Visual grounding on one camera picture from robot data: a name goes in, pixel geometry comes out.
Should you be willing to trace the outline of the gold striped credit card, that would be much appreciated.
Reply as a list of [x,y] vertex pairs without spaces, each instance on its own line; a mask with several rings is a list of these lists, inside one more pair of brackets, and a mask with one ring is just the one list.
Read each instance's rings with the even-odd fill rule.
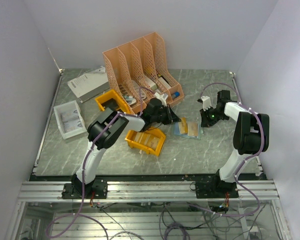
[[189,137],[197,138],[199,136],[199,127],[198,123],[194,121],[190,121],[187,123],[188,132],[187,135]]

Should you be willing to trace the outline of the yellow bin with cards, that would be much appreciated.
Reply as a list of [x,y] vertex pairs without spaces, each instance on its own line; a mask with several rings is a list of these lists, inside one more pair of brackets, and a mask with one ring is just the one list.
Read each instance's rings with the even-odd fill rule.
[[166,140],[166,135],[158,128],[145,132],[129,130],[125,141],[130,148],[139,149],[146,154],[159,156]]

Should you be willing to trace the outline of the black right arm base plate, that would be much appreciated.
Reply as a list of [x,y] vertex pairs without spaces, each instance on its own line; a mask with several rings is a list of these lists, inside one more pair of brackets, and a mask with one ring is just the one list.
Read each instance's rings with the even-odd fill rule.
[[197,199],[236,199],[239,197],[236,183],[194,182],[190,189],[195,192]]

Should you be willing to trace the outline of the gold patterned credit card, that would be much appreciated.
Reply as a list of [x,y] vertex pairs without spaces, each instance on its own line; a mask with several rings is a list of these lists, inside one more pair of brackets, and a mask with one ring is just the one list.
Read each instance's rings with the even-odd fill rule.
[[187,120],[185,117],[181,118],[182,122],[178,123],[178,128],[179,128],[179,133],[184,135],[184,134],[188,134],[188,124],[187,124]]

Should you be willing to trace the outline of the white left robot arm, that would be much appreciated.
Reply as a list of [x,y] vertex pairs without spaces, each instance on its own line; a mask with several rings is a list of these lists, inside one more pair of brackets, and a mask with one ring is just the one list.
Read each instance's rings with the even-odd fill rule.
[[158,98],[152,98],[145,109],[137,114],[106,108],[87,129],[88,144],[85,157],[80,168],[71,177],[74,193],[81,199],[91,195],[96,171],[103,155],[115,144],[125,129],[142,133],[153,123],[171,125],[180,121],[181,118],[173,112],[170,105],[163,104]]

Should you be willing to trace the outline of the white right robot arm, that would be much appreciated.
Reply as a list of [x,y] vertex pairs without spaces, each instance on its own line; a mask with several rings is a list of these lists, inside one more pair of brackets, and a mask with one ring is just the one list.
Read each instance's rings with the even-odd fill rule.
[[208,192],[216,198],[221,198],[235,190],[236,180],[249,161],[268,149],[270,116],[244,108],[241,103],[231,99],[229,90],[217,93],[216,107],[212,107],[208,96],[201,96],[197,101],[202,104],[202,128],[212,127],[220,120],[232,119],[236,122],[232,140],[233,151],[207,186]]

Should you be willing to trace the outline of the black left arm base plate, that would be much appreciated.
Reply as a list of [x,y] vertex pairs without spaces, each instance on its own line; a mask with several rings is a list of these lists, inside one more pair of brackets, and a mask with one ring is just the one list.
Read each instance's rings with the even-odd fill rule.
[[84,186],[82,184],[74,185],[66,183],[63,186],[61,198],[64,200],[81,199],[84,195],[85,199],[106,199],[108,194],[108,184],[103,181],[95,181],[92,184]]

